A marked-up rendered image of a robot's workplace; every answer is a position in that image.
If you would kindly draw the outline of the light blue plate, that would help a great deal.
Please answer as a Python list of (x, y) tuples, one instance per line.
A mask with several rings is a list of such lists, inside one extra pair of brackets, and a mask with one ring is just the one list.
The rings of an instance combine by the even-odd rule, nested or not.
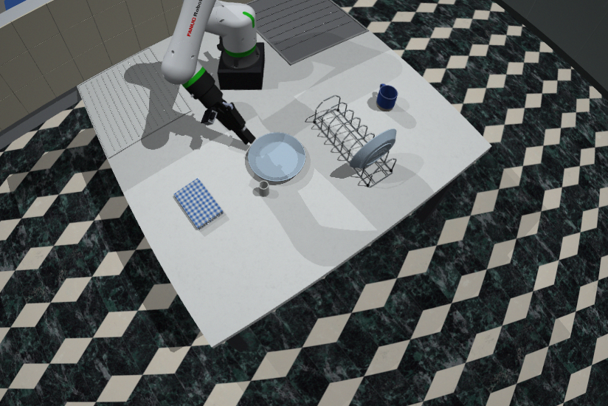
[(256, 139), (248, 153), (248, 162), (260, 178), (281, 182), (296, 176), (305, 164), (305, 150), (295, 137), (274, 132)]
[[(364, 168), (372, 165), (374, 162), (384, 156), (395, 144), (396, 130), (394, 128), (386, 130), (366, 143), (352, 158), (350, 166), (352, 168)], [(392, 145), (391, 145), (392, 144)], [(381, 154), (378, 153), (385, 151)], [(374, 157), (375, 156), (375, 157)], [(373, 158), (374, 157), (374, 158)], [(371, 159), (372, 158), (372, 159)], [(371, 160), (370, 160), (371, 159)], [(370, 162), (365, 165), (368, 161)]]

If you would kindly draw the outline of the grey ribbed draining mat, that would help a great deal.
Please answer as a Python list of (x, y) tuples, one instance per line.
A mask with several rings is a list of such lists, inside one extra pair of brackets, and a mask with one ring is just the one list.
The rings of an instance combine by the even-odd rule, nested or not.
[(78, 85), (107, 157), (191, 112), (150, 47)]

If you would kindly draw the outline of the dark blue mug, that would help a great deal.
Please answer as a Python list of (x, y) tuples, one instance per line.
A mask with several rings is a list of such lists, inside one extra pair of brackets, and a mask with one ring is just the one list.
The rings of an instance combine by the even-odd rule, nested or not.
[(398, 92), (394, 87), (383, 83), (380, 85), (376, 105), (382, 111), (391, 111), (394, 108), (397, 96)]

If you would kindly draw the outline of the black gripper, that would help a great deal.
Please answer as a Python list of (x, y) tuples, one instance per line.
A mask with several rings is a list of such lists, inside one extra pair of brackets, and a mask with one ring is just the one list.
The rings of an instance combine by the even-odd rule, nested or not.
[(216, 108), (215, 111), (218, 112), (216, 119), (229, 131), (232, 129), (245, 145), (247, 145), (248, 142), (252, 144), (256, 139), (255, 136), (245, 126), (246, 122), (235, 108), (234, 103), (227, 103), (222, 96), (223, 93), (214, 84), (213, 87), (198, 100), (206, 109), (214, 106)]

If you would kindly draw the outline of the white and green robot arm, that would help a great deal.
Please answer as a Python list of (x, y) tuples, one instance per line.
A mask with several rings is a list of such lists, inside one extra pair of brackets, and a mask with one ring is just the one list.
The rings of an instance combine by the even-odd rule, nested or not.
[(161, 69), (165, 80), (183, 85), (195, 100), (215, 84), (213, 73), (208, 73), (198, 62), (204, 32), (219, 35), (217, 48), (225, 50), (223, 62), (230, 69), (249, 69), (260, 59), (260, 50), (256, 47), (255, 11), (249, 5), (219, 0), (183, 0)]

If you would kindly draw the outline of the beige tiled wall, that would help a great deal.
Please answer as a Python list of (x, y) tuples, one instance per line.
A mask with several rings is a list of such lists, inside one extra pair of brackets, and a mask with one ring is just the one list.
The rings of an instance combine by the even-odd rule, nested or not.
[(0, 14), (0, 150), (82, 100), (77, 85), (173, 35), (182, 0), (26, 0)]

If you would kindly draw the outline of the grey cylinder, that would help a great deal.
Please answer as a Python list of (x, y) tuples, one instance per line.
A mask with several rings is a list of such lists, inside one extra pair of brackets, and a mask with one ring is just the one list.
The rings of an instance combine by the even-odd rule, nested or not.
[[(268, 187), (267, 187), (268, 186)], [(267, 181), (261, 181), (259, 183), (260, 195), (265, 197), (269, 195), (269, 183)]]

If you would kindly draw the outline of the blue checkered towel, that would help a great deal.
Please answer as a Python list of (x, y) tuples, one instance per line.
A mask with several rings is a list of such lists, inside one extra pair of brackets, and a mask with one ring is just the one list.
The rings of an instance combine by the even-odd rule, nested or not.
[(174, 196), (198, 230), (224, 213), (198, 178)]

